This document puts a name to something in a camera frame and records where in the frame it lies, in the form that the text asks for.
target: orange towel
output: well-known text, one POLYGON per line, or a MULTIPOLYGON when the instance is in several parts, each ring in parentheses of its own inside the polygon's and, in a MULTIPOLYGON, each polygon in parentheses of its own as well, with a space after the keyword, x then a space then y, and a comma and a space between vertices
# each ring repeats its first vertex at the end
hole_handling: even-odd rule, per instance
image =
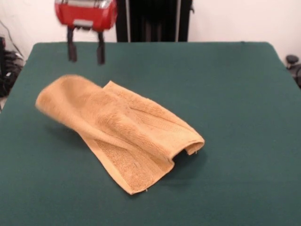
POLYGON ((101 88, 79 75, 62 76, 41 91, 36 107, 78 132, 129 194, 160 180, 180 151, 191 155, 205 143, 176 115, 112 81, 101 88))

